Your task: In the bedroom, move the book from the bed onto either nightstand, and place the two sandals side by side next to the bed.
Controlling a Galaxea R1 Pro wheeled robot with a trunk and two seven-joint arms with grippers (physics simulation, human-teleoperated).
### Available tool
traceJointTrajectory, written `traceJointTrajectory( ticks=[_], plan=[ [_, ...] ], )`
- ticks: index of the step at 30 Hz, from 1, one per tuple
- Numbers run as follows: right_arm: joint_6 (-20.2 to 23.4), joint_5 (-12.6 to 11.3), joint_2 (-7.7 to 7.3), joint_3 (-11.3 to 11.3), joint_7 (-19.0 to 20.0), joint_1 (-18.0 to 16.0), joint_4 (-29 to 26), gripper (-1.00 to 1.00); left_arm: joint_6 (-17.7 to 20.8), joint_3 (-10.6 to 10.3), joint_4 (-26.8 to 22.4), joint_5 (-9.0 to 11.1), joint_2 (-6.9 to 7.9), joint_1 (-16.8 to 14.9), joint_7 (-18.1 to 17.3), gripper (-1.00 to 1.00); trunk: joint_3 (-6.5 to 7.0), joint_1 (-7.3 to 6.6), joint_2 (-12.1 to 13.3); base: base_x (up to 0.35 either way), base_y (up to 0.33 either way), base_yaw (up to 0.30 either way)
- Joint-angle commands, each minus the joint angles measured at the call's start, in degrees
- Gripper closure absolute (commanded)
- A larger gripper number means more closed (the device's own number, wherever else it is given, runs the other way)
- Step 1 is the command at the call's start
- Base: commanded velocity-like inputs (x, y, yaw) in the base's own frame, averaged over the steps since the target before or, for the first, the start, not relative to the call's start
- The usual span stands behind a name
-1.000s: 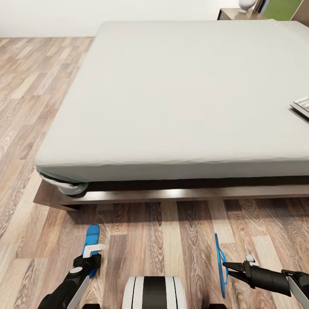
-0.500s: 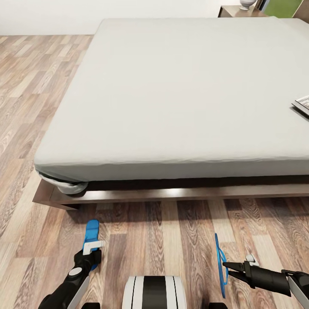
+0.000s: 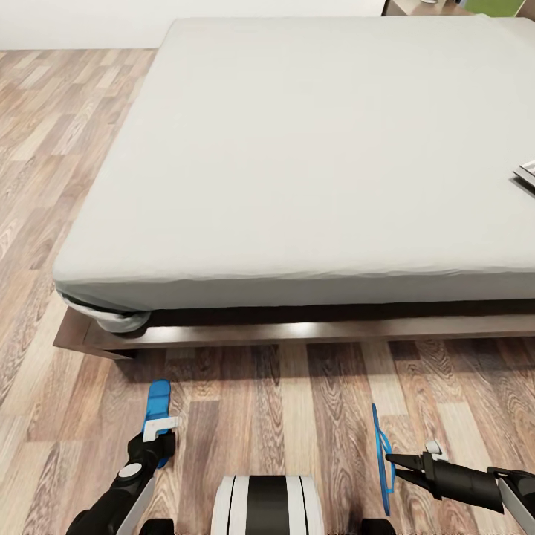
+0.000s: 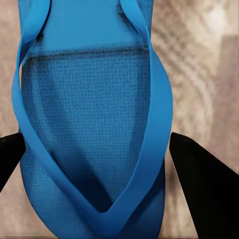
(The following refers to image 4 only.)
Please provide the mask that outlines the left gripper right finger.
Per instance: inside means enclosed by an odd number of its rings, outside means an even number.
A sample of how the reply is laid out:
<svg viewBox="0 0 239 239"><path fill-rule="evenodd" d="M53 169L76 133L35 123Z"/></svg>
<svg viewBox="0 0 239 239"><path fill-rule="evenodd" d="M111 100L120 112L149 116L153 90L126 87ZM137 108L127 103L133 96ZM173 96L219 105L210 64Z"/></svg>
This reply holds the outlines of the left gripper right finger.
<svg viewBox="0 0 239 239"><path fill-rule="evenodd" d="M187 136L169 141L199 239L239 239L239 175Z"/></svg>

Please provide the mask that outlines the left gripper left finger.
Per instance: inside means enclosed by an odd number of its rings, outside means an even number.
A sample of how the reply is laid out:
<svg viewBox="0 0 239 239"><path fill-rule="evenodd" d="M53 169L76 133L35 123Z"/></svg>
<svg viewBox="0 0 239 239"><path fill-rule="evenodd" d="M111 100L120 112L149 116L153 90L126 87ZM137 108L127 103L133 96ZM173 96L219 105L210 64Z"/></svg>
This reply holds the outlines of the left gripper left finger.
<svg viewBox="0 0 239 239"><path fill-rule="evenodd" d="M21 132L0 138L0 192L26 151Z"/></svg>

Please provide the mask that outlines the sandal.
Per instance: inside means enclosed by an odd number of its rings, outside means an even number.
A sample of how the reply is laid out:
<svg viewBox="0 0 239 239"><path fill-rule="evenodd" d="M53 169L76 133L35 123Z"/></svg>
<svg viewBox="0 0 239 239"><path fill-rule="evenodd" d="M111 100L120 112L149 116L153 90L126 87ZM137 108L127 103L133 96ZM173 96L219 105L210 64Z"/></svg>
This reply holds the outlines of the sandal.
<svg viewBox="0 0 239 239"><path fill-rule="evenodd" d="M59 239L158 239L173 95L151 45L153 0L18 9L11 99L33 209Z"/></svg>

